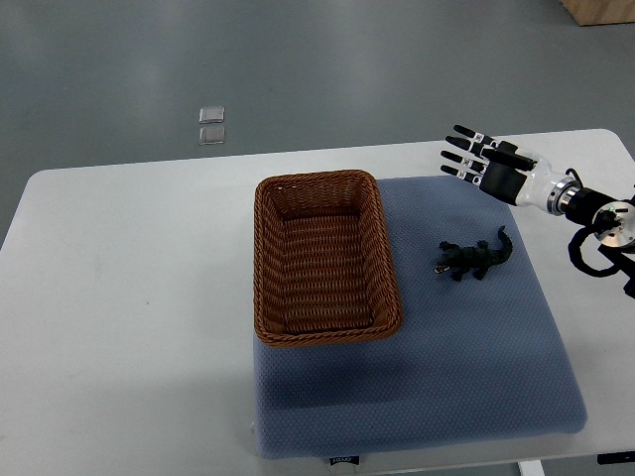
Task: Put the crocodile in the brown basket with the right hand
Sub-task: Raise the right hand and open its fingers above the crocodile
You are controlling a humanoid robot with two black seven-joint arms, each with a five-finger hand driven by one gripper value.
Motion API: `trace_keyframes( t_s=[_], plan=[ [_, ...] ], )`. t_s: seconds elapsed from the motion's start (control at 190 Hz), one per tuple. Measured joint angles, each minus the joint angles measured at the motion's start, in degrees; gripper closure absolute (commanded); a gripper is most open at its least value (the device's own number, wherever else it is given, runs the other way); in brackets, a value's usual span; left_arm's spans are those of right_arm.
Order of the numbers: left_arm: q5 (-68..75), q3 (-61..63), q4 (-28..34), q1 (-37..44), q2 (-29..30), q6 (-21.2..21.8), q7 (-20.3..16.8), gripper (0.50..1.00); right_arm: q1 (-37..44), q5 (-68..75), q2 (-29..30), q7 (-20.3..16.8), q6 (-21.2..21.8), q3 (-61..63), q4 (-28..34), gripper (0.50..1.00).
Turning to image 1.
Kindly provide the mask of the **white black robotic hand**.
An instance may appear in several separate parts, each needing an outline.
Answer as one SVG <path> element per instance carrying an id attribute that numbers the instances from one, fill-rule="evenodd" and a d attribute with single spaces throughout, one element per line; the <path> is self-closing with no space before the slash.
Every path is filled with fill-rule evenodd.
<path id="1" fill-rule="evenodd" d="M 548 213 L 557 212 L 556 200 L 567 180 L 553 172 L 546 159 L 458 124 L 453 131 L 445 141 L 454 149 L 441 151 L 443 173 L 509 205 L 534 205 Z"/>

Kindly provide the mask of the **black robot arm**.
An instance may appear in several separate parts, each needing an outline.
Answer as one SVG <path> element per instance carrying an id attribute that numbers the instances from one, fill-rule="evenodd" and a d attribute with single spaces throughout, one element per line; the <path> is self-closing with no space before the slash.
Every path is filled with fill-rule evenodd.
<path id="1" fill-rule="evenodd" d="M 608 278 L 618 273 L 627 277 L 624 293 L 634 296 L 634 199 L 618 200 L 582 184 L 578 172 L 569 168 L 550 192 L 547 210 L 562 215 L 580 228 L 568 244 L 571 264 L 582 273 L 594 278 Z M 582 255 L 582 245 L 594 237 L 597 251 L 611 265 L 593 268 Z"/>

